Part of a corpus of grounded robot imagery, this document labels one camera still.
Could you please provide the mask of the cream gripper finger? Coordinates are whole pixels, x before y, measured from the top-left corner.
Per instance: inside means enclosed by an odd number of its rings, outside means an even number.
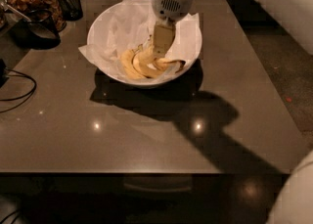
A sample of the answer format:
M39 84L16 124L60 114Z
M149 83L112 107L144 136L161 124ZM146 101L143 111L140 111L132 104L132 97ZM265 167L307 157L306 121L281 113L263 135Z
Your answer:
M157 20L154 26L153 47L154 55L163 58L175 39L175 23L170 19Z

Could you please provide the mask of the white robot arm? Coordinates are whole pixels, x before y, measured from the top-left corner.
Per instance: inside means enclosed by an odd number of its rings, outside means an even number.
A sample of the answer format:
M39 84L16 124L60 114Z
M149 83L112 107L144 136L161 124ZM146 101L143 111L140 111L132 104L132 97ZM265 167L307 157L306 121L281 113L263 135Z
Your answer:
M222 22L204 32L224 49L206 57L215 93L175 117L220 173L199 176L206 224L312 224L312 60L273 24Z

